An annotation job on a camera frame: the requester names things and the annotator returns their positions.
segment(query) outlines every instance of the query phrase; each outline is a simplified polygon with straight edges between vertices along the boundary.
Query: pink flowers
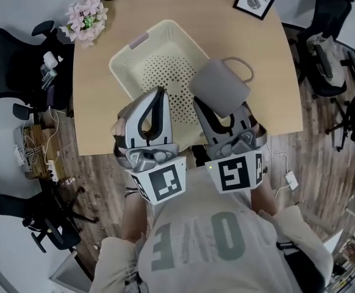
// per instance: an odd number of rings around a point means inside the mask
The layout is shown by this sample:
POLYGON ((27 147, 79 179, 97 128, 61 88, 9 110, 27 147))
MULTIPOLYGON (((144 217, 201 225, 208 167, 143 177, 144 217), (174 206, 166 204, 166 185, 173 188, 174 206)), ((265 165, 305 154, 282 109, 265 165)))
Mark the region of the pink flowers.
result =
POLYGON ((75 39, 84 41, 82 47, 93 45, 93 41, 99 37, 106 28, 108 8, 103 6, 101 0, 85 0, 69 6, 68 25, 61 26, 61 30, 73 42, 75 39))

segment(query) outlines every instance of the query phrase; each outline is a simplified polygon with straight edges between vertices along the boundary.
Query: cream plastic basket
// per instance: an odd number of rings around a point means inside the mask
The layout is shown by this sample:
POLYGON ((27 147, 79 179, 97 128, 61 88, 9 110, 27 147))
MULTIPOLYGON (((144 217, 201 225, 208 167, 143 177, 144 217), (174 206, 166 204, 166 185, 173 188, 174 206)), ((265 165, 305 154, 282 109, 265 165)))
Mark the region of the cream plastic basket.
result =
POLYGON ((164 20, 114 55, 109 67, 131 100, 156 85, 168 92, 173 141, 183 151, 202 132, 188 84, 208 59, 177 23, 164 20))

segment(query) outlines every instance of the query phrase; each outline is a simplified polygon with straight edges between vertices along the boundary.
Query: person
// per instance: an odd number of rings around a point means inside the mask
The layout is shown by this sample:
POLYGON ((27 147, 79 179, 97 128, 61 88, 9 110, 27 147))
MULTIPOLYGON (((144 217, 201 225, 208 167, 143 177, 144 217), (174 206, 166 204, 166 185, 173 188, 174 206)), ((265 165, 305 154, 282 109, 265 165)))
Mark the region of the person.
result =
MULTIPOLYGON (((307 292, 277 247, 280 236, 329 283, 332 255, 297 206, 278 210, 267 175, 245 194, 219 194, 205 166, 188 170, 186 192, 153 208, 147 238, 146 201, 132 180, 127 188, 121 239, 103 240, 91 293, 307 292)), ((313 281, 309 264, 294 265, 313 281)))

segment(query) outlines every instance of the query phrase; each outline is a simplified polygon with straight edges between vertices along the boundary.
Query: wooden floor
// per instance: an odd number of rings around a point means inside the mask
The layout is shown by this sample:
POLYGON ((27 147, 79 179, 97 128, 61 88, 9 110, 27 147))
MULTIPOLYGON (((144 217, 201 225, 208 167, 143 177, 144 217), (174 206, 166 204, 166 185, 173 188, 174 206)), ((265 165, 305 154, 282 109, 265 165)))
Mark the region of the wooden floor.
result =
MULTIPOLYGON (((285 31, 288 37, 295 36, 294 30, 285 31)), ((338 47, 345 57, 347 49, 340 45, 338 47)), ((348 89, 339 97, 340 101, 351 100, 355 95, 355 83, 348 70, 346 83, 348 89)), ((325 134, 326 128, 335 125, 337 115, 335 105, 329 102, 329 98, 313 100, 307 80, 301 84, 300 95, 304 130, 274 136, 269 141, 274 154, 283 152, 288 156, 289 170, 294 172, 299 183, 293 192, 289 189, 280 191, 279 205, 284 208, 297 202, 304 204, 334 229, 344 228, 344 239, 354 229, 354 222, 344 208, 349 197, 352 194, 355 196, 355 147, 348 139, 344 150, 338 153, 334 147, 340 145, 341 130, 329 136, 325 134)), ((64 122, 60 123, 59 136, 62 147, 65 147, 73 140, 74 121, 64 115, 60 116, 64 122)), ((274 155, 271 158, 268 153, 266 156, 273 189, 285 186, 285 157, 274 155)), ((83 231, 82 242, 77 246, 77 251, 81 261, 93 275, 101 241, 107 236, 120 235, 123 172, 111 154, 79 156, 76 139, 65 149, 63 160, 67 175, 76 178, 67 192, 73 193, 79 186, 87 190, 79 196, 76 211, 88 217, 100 218, 100 222, 95 225, 78 221, 83 231)), ((355 210, 355 198, 351 208, 355 210)), ((319 228, 313 225, 311 227, 321 239, 328 237, 319 228)))

